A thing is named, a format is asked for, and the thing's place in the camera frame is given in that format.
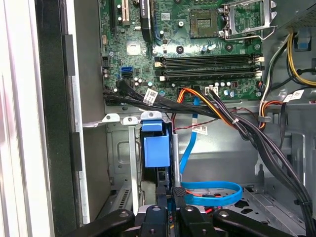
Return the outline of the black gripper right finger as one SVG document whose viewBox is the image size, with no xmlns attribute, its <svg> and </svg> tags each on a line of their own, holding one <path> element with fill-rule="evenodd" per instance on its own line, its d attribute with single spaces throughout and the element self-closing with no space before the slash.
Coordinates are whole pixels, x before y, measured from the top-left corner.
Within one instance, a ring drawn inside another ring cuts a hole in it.
<svg viewBox="0 0 316 237">
<path fill-rule="evenodd" d="M 177 237 L 289 237 L 290 234 L 234 212 L 216 210 L 211 218 L 185 201 L 184 188 L 172 189 L 175 202 L 175 235 Z"/>
</svg>

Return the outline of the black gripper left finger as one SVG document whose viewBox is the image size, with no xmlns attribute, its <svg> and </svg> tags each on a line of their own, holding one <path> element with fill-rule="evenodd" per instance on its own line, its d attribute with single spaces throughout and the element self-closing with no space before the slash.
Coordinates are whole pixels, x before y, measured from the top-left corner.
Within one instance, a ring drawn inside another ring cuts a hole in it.
<svg viewBox="0 0 316 237">
<path fill-rule="evenodd" d="M 166 237 L 168 236 L 167 192 L 156 188 L 155 205 L 144 205 L 137 214 L 117 209 L 104 217 L 65 234 L 66 237 Z"/>
</svg>

